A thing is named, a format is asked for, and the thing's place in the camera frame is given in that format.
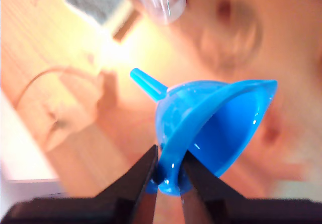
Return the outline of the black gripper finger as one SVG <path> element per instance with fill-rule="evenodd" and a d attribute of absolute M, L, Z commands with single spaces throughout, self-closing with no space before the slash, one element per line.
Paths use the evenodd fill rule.
<path fill-rule="evenodd" d="M 244 196 L 214 176 L 190 152 L 185 154 L 182 170 L 192 185 L 184 192 L 181 183 L 185 223 L 240 223 L 236 205 L 245 200 Z"/>
<path fill-rule="evenodd" d="M 123 176 L 97 195 L 97 223 L 153 223 L 157 189 L 151 182 L 158 161 L 153 145 Z"/>

